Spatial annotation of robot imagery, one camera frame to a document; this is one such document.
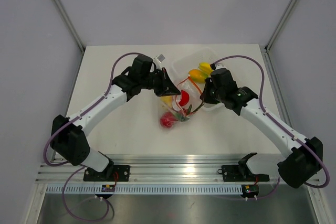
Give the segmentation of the yellow bell pepper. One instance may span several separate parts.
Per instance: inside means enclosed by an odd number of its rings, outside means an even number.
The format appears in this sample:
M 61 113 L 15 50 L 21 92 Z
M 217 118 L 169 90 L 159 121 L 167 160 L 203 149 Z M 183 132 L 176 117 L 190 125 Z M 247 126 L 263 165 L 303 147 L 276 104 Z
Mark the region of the yellow bell pepper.
M 172 105 L 172 102 L 173 102 L 173 97 L 172 96 L 165 96 L 165 97 L 160 97 L 160 100 L 167 104 L 168 106 L 171 106 Z

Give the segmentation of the red apple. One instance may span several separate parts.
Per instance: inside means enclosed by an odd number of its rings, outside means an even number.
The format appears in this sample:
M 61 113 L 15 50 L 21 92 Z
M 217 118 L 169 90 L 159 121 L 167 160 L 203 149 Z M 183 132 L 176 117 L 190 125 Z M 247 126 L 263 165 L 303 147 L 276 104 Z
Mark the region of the red apple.
M 181 90 L 181 96 L 180 96 L 180 100 L 178 104 L 180 106 L 185 106 L 189 103 L 189 100 L 190 100 L 190 95 L 185 90 Z

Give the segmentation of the clear orange-zip bag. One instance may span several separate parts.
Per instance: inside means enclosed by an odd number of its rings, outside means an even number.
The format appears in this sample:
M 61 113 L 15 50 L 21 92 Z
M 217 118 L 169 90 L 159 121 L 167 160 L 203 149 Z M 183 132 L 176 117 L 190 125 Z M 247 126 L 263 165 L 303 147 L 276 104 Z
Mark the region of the clear orange-zip bag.
M 202 90 L 190 76 L 175 84 L 180 95 L 160 97 L 157 101 L 159 126 L 163 130 L 189 121 L 204 105 L 200 99 Z

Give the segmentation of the red pomegranate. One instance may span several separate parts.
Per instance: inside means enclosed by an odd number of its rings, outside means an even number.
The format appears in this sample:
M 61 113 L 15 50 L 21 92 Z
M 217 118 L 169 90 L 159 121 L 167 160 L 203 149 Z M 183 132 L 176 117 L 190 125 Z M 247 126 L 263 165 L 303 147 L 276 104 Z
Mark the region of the red pomegranate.
M 160 117 L 159 122 L 161 127 L 170 129 L 177 122 L 177 118 L 173 113 L 167 111 Z

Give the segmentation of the green spring onion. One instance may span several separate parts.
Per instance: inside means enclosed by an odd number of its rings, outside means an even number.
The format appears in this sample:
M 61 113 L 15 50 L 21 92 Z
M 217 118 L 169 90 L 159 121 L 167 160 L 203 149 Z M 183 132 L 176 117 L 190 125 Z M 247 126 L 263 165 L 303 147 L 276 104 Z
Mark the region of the green spring onion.
M 180 106 L 179 104 L 177 104 L 177 110 L 173 112 L 175 120 L 178 122 L 186 122 L 190 120 L 191 117 L 204 106 L 204 104 L 205 103 L 201 102 L 200 105 L 196 107 L 195 109 L 193 109 L 192 104 L 190 104 L 188 108 L 184 108 Z

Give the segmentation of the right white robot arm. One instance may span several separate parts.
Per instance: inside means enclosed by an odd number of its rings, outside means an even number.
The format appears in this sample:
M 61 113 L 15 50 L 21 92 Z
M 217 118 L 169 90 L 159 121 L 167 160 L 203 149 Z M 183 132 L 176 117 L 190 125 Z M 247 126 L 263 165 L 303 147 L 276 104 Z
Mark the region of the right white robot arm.
M 299 188 L 322 169 L 322 142 L 317 137 L 306 138 L 262 108 L 258 95 L 248 87 L 239 88 L 228 69 L 211 73 L 201 100 L 224 104 L 259 129 L 281 153 L 281 158 L 265 158 L 256 153 L 246 155 L 238 163 L 242 179 L 250 180 L 261 174 L 279 176 L 289 186 Z

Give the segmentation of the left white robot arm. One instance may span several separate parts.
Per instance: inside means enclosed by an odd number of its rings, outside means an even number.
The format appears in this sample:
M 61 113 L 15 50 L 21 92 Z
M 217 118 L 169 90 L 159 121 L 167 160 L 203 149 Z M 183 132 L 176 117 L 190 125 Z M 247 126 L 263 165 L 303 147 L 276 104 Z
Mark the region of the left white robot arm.
M 161 66 L 163 55 L 155 58 L 137 52 L 132 55 L 135 57 L 132 65 L 117 76 L 112 74 L 102 95 L 70 117 L 54 118 L 51 137 L 46 144 L 65 159 L 65 164 L 92 170 L 96 179 L 102 181 L 116 176 L 114 162 L 90 147 L 87 137 L 91 131 L 142 90 L 152 90 L 157 97 L 180 94 L 167 70 Z

